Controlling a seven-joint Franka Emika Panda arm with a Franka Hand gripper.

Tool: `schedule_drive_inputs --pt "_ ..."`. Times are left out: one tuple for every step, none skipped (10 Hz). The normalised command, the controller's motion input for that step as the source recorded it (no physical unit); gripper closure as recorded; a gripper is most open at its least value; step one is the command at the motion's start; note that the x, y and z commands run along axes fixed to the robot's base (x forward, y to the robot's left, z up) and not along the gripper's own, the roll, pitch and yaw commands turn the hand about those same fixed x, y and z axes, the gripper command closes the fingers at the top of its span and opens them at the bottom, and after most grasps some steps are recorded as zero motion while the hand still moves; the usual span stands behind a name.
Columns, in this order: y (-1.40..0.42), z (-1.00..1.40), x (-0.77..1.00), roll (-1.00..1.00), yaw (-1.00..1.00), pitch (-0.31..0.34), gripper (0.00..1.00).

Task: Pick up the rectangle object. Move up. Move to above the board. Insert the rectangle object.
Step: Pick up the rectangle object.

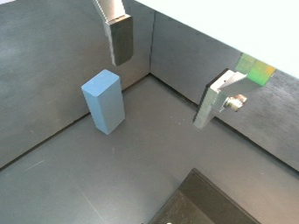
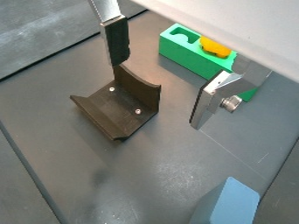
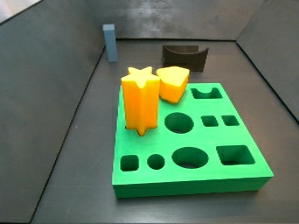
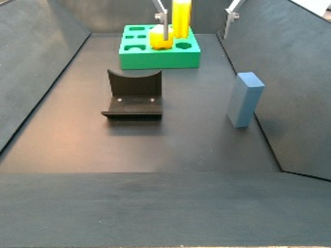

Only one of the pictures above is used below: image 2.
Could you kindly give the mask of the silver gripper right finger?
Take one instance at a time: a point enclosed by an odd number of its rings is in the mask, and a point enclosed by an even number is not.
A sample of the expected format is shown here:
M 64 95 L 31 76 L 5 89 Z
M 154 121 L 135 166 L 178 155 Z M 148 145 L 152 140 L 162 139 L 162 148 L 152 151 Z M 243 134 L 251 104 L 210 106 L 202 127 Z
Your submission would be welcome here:
M 219 108 L 230 113 L 235 111 L 242 103 L 239 94 L 259 88 L 272 72 L 242 55 L 234 59 L 231 68 L 232 73 L 220 71 L 200 88 L 190 118 L 190 124 L 196 130 Z

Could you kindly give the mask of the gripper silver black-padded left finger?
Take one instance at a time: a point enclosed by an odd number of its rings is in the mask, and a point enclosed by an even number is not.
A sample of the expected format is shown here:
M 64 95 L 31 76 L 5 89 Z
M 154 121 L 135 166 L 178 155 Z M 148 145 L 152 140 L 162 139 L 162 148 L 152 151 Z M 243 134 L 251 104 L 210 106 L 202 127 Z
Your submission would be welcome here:
M 100 34 L 107 43 L 107 54 L 112 67 L 130 57 L 127 17 L 122 14 L 118 0 L 88 0 L 96 15 Z

